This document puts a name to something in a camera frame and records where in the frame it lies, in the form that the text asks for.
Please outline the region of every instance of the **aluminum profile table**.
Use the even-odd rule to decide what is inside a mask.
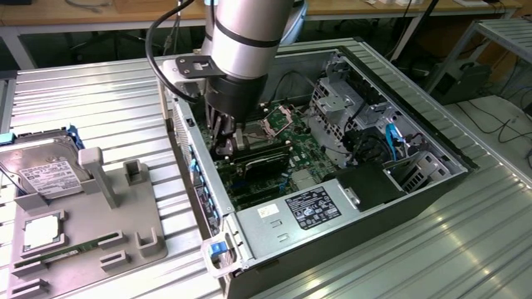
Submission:
[[[447,72],[452,62],[460,56],[471,38],[479,33],[500,44],[510,52],[515,53],[522,59],[532,64],[532,22],[526,19],[502,19],[502,20],[482,20],[474,21],[467,28],[455,48],[452,49],[442,67],[436,74],[431,76],[431,80],[426,85],[428,93],[436,88],[443,75]],[[482,54],[486,46],[479,47],[472,53],[471,58],[476,60]]]
[[[480,170],[412,221],[256,298],[459,298],[532,294],[532,186],[427,93],[364,44],[308,42],[284,50],[344,45],[396,89]],[[222,298],[199,253],[200,233],[164,137],[156,80],[144,60],[22,72],[12,131],[72,122],[106,169],[140,158],[150,165],[170,256],[71,293],[75,298]],[[15,203],[0,197],[0,298],[6,296]]]

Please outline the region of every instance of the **motherboard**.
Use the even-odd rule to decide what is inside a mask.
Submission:
[[[311,134],[304,107],[276,104],[259,120],[247,123],[246,137],[260,151],[240,159],[220,159],[215,166],[238,210],[306,189],[338,167]],[[207,146],[211,135],[200,125]]]

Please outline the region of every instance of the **green circuit board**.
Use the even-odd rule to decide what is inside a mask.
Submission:
[[[320,150],[322,146],[316,142],[316,139],[308,130],[306,130],[308,127],[306,117],[295,108],[291,112],[291,118],[292,123],[274,138],[275,141],[283,142],[283,144],[290,141],[288,147],[291,150],[288,152],[288,159],[284,160],[284,169],[274,172],[267,178],[252,179],[250,181],[242,179],[239,175],[239,172],[244,168],[243,163],[232,163],[227,160],[215,161],[230,199],[238,210],[243,210],[298,191],[299,188],[291,178],[294,172],[307,169],[315,182],[320,183],[324,176],[336,170],[335,164]],[[279,109],[275,109],[267,119],[275,132],[279,132],[288,123],[287,117]],[[255,121],[248,123],[248,126],[263,128],[264,124],[260,121]],[[206,144],[210,147],[211,138],[207,128],[202,128],[202,134]]]

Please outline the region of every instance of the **hard disk drive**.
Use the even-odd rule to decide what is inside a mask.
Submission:
[[[46,199],[82,192],[80,182],[91,179],[78,163],[83,143],[75,129],[54,130],[3,138],[0,170],[22,195],[39,193]]]

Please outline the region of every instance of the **power supply label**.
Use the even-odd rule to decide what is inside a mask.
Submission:
[[[20,170],[36,192],[54,194],[80,187],[80,180],[67,161]]]
[[[299,226],[308,230],[342,216],[330,194],[323,187],[286,199]]]

